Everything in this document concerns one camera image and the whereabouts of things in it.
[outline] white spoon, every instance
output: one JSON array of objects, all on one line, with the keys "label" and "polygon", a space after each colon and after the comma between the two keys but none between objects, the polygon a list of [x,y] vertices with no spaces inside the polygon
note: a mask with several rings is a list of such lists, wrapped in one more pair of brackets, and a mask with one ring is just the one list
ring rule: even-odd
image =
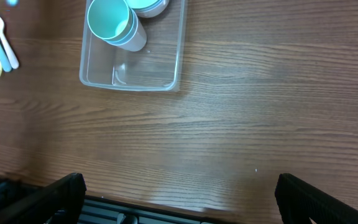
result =
[{"label": "white spoon", "polygon": [[9,59],[9,63],[11,63],[12,68],[14,68],[14,69],[19,68],[19,62],[17,61],[15,53],[13,52],[11,46],[9,45],[8,41],[6,40],[6,37],[4,34],[4,21],[1,17],[0,17],[0,39],[4,46],[6,55]]}]

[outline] wood grain surface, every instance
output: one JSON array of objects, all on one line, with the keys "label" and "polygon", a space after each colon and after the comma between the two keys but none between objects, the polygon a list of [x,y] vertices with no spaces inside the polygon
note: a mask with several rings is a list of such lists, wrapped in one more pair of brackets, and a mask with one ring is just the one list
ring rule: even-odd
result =
[{"label": "wood grain surface", "polygon": [[81,84],[84,14],[0,0],[21,63],[0,78],[0,175],[81,172],[91,195],[281,223],[289,172],[358,209],[358,1],[189,0],[177,93]]}]

